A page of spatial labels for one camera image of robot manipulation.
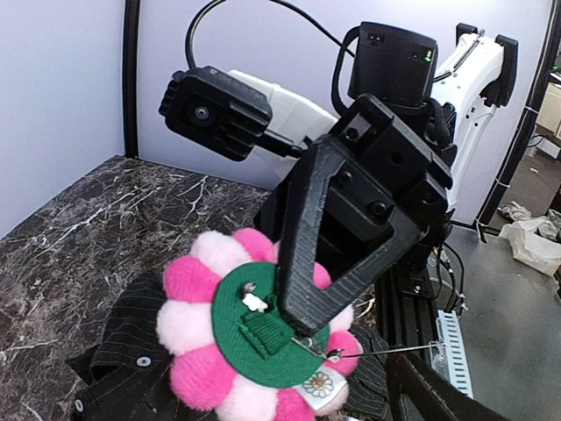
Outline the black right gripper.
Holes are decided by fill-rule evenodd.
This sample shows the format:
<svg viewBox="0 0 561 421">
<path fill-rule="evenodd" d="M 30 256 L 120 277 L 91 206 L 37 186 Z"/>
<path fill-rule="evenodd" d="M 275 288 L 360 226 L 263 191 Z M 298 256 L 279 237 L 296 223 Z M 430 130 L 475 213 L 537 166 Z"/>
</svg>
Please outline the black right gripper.
<svg viewBox="0 0 561 421">
<path fill-rule="evenodd" d="M 278 304 L 322 330 L 447 211 L 451 173 L 378 98 L 360 96 L 312 144 L 256 221 L 280 244 Z"/>
</svg>

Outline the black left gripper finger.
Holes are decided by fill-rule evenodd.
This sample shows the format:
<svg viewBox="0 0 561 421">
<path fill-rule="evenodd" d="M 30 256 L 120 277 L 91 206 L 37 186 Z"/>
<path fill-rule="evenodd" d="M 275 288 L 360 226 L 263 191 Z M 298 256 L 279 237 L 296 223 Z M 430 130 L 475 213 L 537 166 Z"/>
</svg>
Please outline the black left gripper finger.
<svg viewBox="0 0 561 421">
<path fill-rule="evenodd" d="M 415 407 L 424 420 L 503 420 L 498 412 L 461 393 L 412 353 L 386 359 L 392 419 L 408 420 Z"/>
</svg>

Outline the pink white beaded brooch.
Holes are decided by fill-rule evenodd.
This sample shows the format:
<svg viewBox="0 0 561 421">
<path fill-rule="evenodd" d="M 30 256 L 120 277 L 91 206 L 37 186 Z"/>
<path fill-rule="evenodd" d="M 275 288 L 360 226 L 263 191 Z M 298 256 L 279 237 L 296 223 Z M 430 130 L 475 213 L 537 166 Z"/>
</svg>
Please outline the pink white beaded brooch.
<svg viewBox="0 0 561 421">
<path fill-rule="evenodd" d="M 314 420 L 340 410 L 362 348 L 352 307 L 311 338 L 282 318 L 279 247 L 262 233 L 200 234 L 165 270 L 156 322 L 172 355 L 170 387 L 221 420 Z"/>
</svg>

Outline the black pinstriped garment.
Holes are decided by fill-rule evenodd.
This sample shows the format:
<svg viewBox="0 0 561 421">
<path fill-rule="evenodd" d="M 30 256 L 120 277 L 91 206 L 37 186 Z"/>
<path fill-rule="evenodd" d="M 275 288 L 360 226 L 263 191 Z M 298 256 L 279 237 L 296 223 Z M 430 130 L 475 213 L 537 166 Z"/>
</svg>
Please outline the black pinstriped garment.
<svg viewBox="0 0 561 421">
<path fill-rule="evenodd" d="M 75 394 L 71 419 L 216 419 L 213 411 L 184 405 L 170 389 L 171 357 L 155 332 L 164 298 L 160 273 L 139 275 L 113 304 L 101 341 L 67 360 L 86 384 Z"/>
</svg>

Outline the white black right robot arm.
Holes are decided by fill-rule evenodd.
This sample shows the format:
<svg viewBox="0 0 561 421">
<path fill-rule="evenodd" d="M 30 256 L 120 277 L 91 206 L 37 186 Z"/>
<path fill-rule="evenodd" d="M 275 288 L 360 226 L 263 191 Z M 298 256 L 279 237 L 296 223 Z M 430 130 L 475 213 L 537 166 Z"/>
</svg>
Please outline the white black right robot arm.
<svg viewBox="0 0 561 421">
<path fill-rule="evenodd" d="M 280 339 L 310 338 L 370 286 L 384 302 L 429 300 L 430 254 L 451 231 L 462 177 L 481 134 L 508 104 L 518 44 L 460 24 L 456 46 L 365 22 L 354 45 L 345 105 L 331 87 L 328 113 L 281 86 L 254 80 L 273 126 L 309 147 L 256 217 L 280 245 L 275 289 L 251 327 Z"/>
</svg>

